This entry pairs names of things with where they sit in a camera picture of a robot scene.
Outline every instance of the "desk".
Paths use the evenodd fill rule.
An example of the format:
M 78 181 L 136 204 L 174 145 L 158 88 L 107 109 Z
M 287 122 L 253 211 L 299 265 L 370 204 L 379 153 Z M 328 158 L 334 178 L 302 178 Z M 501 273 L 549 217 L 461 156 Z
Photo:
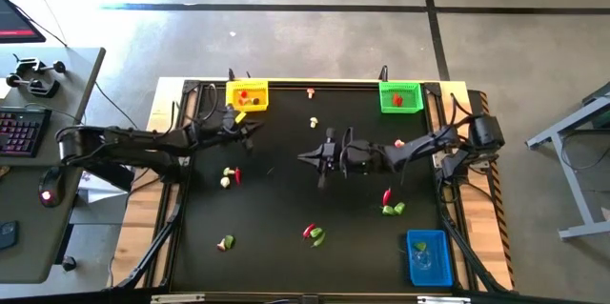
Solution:
M 61 60 L 68 70 L 65 76 L 53 74 L 61 83 L 54 98 L 31 97 L 29 93 L 23 93 L 22 89 L 11 89 L 0 104 L 23 106 L 29 102 L 43 103 L 81 119 L 105 52 L 101 48 L 31 48 L 16 45 L 0 47 L 0 74 L 14 70 L 15 60 L 12 53 L 19 57 L 39 57 L 47 64 Z M 6 86 L 4 80 L 0 87 L 2 86 Z M 0 164 L 11 166 L 10 172 L 0 180 L 0 221 L 19 222 L 18 244 L 0 251 L 0 283 L 45 281 L 58 252 L 65 247 L 62 246 L 64 231 L 68 225 L 81 170 L 72 169 L 65 174 L 64 200 L 52 209 L 46 209 L 40 204 L 38 182 L 40 175 L 49 166 L 59 162 L 54 132 L 73 124 L 73 119 L 54 112 L 51 114 L 51 123 L 39 156 L 33 159 L 0 158 Z
M 149 121 L 149 130 L 162 131 L 170 125 L 171 103 L 180 100 L 184 80 L 184 78 L 161 78 L 159 80 Z M 470 109 L 468 92 L 463 82 L 444 82 L 440 83 L 440 86 L 446 116 L 451 115 L 451 92 L 455 94 L 466 109 Z M 194 107 L 194 102 L 189 100 L 188 107 Z M 460 119 L 460 115 L 461 113 L 457 114 L 457 119 Z M 436 124 L 437 117 L 432 118 L 433 124 Z M 463 131 L 460 131 L 460 133 L 466 134 L 465 127 L 462 127 L 462 129 Z M 153 174 L 147 174 L 140 181 L 144 183 L 153 178 Z M 470 181 L 489 191 L 485 176 L 471 174 Z M 147 250 L 153 238 L 157 208 L 161 197 L 160 189 L 159 184 L 151 185 L 142 192 L 135 193 L 130 199 L 112 267 L 116 279 L 122 279 L 128 275 L 132 267 Z M 505 256 L 508 240 L 498 226 L 498 217 L 494 206 L 486 197 L 468 189 L 466 186 L 462 187 L 460 201 L 466 215 L 471 246 L 497 281 L 504 287 L 512 289 L 509 262 Z M 457 246 L 454 246 L 454 250 L 457 279 L 462 286 L 467 287 L 468 282 L 463 257 L 461 257 L 461 252 Z M 161 280 L 165 257 L 166 251 L 162 250 L 159 255 L 160 262 L 156 264 L 153 284 L 158 284 Z

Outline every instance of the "red pepper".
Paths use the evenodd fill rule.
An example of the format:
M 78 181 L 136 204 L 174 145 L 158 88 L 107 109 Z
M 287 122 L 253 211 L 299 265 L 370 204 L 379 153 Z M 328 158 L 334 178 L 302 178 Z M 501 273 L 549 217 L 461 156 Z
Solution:
M 309 238 L 309 234 L 313 229 L 315 229 L 315 223 L 310 224 L 309 227 L 305 229 L 305 232 L 303 232 L 303 238 Z
M 241 170 L 239 169 L 239 167 L 235 168 L 235 182 L 237 183 L 237 185 L 241 184 Z
M 394 93 L 394 96 L 392 97 L 392 104 L 396 107 L 402 106 L 402 97 L 398 95 L 398 93 Z
M 388 191 L 386 191 L 383 194 L 383 200 L 381 202 L 383 204 L 383 206 L 388 205 L 388 203 L 390 202 L 390 194 L 392 194 L 392 190 L 391 189 L 388 189 Z

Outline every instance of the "concrete floor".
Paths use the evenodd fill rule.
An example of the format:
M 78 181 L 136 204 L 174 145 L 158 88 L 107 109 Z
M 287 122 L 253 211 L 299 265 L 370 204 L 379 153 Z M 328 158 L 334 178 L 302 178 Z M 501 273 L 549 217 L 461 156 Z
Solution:
M 43 0 L 13 0 L 53 31 Z M 425 13 L 304 13 L 99 10 L 103 3 L 425 5 L 425 0 L 47 0 L 73 46 L 108 50 L 99 83 L 144 127 L 159 76 L 438 79 Z M 436 0 L 438 6 L 610 8 L 610 0 Z M 486 91 L 506 146 L 500 176 L 517 289 L 524 294 L 608 302 L 610 237 L 561 242 L 558 228 L 581 223 L 557 158 L 523 142 L 574 110 L 608 81 L 610 15 L 440 14 L 452 80 Z M 127 125 L 98 92 L 96 125 Z M 595 158 L 583 156 L 582 163 Z M 603 172 L 610 166 L 601 163 Z M 605 183 L 585 187 L 601 205 Z M 101 289 L 118 229 L 77 228 L 69 253 L 78 273 L 53 270 L 41 285 L 0 286 L 0 296 Z

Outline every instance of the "wooden table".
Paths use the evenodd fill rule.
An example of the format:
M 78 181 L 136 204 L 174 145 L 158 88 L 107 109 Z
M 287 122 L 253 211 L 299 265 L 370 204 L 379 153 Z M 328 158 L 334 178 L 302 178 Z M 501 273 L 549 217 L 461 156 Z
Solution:
M 171 125 L 172 102 L 179 103 L 182 97 L 182 87 L 185 80 L 223 80 L 211 78 L 178 78 L 178 77 L 162 77 L 157 84 L 156 94 L 152 103 L 151 117 L 147 129 L 164 131 Z M 452 114 L 452 99 L 451 93 L 454 94 L 458 102 L 466 109 L 470 110 L 470 100 L 468 91 L 464 82 L 451 81 L 439 82 L 446 117 L 451 117 Z M 487 110 L 486 97 L 483 94 L 482 106 Z M 438 117 L 434 110 L 434 102 L 429 102 L 433 126 L 438 129 Z M 187 105 L 187 115 L 193 115 L 194 111 L 194 96 L 189 98 Z M 458 121 L 464 116 L 464 113 L 458 111 Z M 467 126 L 462 126 L 459 129 L 462 135 L 468 134 Z M 491 179 L 496 188 L 497 209 L 494 208 L 492 202 L 477 190 L 470 188 L 467 185 L 460 187 L 460 201 L 466 218 L 469 241 L 472 249 L 485 265 L 487 270 L 494 276 L 496 281 L 507 289 L 513 289 L 512 269 L 510 265 L 509 241 L 506 234 L 505 219 L 503 216 L 501 188 L 499 186 L 498 168 L 494 163 L 491 165 Z M 149 172 L 145 174 L 137 183 L 147 183 L 156 178 L 156 174 Z M 488 177 L 486 175 L 470 172 L 469 181 L 485 191 L 490 191 Z M 118 281 L 126 278 L 132 271 L 133 267 L 140 260 L 144 252 L 149 248 L 153 240 L 154 224 L 157 218 L 159 202 L 161 200 L 160 183 L 154 183 L 141 191 L 134 193 L 130 198 L 127 211 L 123 220 L 123 228 L 119 236 L 112 263 L 112 273 L 114 279 Z M 168 214 L 172 211 L 177 186 L 173 187 L 170 199 L 170 208 Z M 455 208 L 449 206 L 451 215 L 455 218 Z M 467 273 L 465 261 L 461 250 L 453 243 L 453 249 L 456 258 L 457 279 L 464 288 L 468 288 Z M 159 260 L 156 263 L 156 272 L 154 273 L 153 285 L 158 285 L 163 274 L 165 266 L 165 258 L 167 257 L 167 242 L 164 248 L 159 253 Z

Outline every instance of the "monitor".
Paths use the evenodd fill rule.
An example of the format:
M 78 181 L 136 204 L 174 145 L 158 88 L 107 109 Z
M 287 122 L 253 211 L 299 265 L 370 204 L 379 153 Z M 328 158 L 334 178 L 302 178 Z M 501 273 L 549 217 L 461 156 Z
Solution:
M 0 0 L 0 43 L 30 43 L 46 40 L 10 0 Z

